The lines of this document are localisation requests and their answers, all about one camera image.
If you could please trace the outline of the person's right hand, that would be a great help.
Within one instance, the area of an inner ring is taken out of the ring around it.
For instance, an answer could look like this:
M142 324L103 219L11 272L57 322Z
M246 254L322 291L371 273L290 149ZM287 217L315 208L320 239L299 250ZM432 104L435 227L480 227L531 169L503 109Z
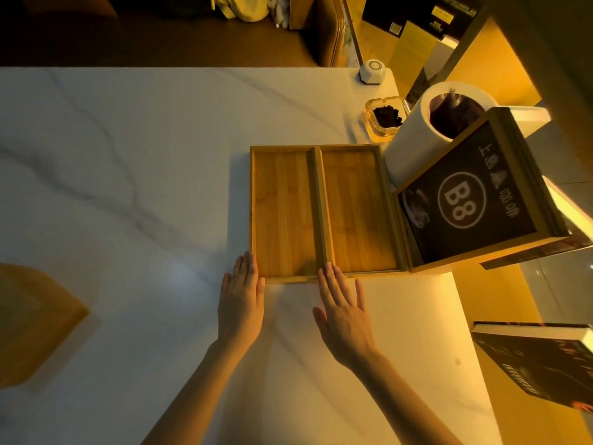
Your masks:
M333 265L334 273L339 281L345 297L344 305L327 303L325 292L325 265L318 270L318 290L322 301L322 309L327 316L327 336L321 336L332 356L349 370L354 359L377 350L371 320L368 313L362 313L356 307L356 291L352 291L342 270Z

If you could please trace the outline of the person's left hand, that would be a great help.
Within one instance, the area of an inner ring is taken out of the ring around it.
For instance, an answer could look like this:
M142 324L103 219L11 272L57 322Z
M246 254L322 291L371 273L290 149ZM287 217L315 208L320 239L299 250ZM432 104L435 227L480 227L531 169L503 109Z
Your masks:
M256 283L259 275L253 252L238 256L231 283L218 303L218 341L228 346L249 348L263 324L264 306L257 308Z

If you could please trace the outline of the person's right forearm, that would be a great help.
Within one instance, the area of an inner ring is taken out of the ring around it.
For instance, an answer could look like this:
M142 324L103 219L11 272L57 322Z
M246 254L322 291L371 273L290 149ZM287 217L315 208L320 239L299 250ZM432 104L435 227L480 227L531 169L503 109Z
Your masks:
M377 350L349 368L367 389L402 445L463 445Z

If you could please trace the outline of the person's left forearm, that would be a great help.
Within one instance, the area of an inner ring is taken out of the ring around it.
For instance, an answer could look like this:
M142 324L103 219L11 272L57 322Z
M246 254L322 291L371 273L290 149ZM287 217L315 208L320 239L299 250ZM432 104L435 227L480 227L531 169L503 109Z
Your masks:
M251 344L213 342L141 445L200 445L225 387Z

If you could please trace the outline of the divided wooden tray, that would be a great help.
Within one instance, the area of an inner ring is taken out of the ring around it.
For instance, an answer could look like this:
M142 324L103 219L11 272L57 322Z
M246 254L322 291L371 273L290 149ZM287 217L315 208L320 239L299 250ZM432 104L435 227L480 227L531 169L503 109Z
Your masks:
M252 146L250 248L270 283L408 272L400 213L378 145Z

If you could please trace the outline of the wooden framed black table sign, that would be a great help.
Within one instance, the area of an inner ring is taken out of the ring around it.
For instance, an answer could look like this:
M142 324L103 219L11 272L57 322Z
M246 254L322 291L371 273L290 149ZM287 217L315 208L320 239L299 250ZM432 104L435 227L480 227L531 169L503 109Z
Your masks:
M410 273L570 235L509 107L492 107L393 194Z

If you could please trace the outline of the square glass ashtray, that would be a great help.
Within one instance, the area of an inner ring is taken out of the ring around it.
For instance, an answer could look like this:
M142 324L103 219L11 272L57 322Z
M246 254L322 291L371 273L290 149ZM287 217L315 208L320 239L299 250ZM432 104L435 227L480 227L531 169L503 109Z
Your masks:
M376 123L376 119L372 113L374 108L392 105L394 108L399 109L400 116L403 119L403 123L410 114L410 107L407 101L401 96L390 96L386 98L373 98L368 100L361 113L361 121L365 126L367 134L372 142L382 143L389 142L391 138L400 130L399 128L383 129Z

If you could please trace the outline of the white cylindrical container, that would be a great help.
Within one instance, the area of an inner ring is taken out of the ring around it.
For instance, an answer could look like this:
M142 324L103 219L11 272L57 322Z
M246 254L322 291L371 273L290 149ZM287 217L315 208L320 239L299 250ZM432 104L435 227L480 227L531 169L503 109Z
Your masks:
M450 90L468 96L485 110L499 105L485 91L468 83L445 81L426 89L383 151L389 181L393 186L401 187L422 165L452 142L429 120L432 102Z

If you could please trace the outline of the dark coffee grounds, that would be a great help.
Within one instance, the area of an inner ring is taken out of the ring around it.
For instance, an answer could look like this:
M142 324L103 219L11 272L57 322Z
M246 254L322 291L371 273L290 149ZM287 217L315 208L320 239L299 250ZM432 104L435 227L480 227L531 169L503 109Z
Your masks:
M399 109L394 108L392 105L376 107L372 113L377 125L383 129L399 128L403 124Z

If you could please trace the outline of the black hardcover book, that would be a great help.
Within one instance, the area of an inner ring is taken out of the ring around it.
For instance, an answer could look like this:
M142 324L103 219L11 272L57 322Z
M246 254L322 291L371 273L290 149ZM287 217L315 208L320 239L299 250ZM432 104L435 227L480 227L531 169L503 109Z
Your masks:
M593 415L593 326L476 321L470 333L526 394Z

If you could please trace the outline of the white hexagonal call button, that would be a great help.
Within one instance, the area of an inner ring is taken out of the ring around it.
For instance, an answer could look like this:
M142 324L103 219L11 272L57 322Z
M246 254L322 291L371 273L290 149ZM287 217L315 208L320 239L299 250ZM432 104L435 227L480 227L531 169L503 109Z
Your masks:
M360 81L367 85L380 85L386 73L386 66L377 59L369 59L359 68Z

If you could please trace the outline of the brown upholstered chair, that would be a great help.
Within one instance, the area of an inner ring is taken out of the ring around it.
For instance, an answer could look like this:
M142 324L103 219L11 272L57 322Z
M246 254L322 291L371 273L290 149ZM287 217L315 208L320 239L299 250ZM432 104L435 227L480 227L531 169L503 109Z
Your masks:
M343 0L289 0L289 13L289 28L302 32L321 67L346 66Z

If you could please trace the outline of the small white plush toy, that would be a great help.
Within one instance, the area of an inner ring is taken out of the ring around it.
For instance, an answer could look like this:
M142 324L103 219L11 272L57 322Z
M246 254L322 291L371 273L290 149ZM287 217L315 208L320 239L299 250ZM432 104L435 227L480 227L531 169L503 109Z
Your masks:
M268 0L267 6L276 28L289 28L290 2L289 0Z

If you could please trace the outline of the pale yellow bag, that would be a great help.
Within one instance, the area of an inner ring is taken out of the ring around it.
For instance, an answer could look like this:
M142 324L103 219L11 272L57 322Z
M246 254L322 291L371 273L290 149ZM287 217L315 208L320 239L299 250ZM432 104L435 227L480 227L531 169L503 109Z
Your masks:
M268 0L210 0L211 8L218 8L226 19L258 22L269 14Z

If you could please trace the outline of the black poster board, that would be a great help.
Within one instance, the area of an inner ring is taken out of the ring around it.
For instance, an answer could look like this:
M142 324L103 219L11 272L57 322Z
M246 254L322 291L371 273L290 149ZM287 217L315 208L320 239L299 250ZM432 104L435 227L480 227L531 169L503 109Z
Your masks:
M412 23L439 40L460 41L482 6L482 0L366 0L362 20L396 37Z

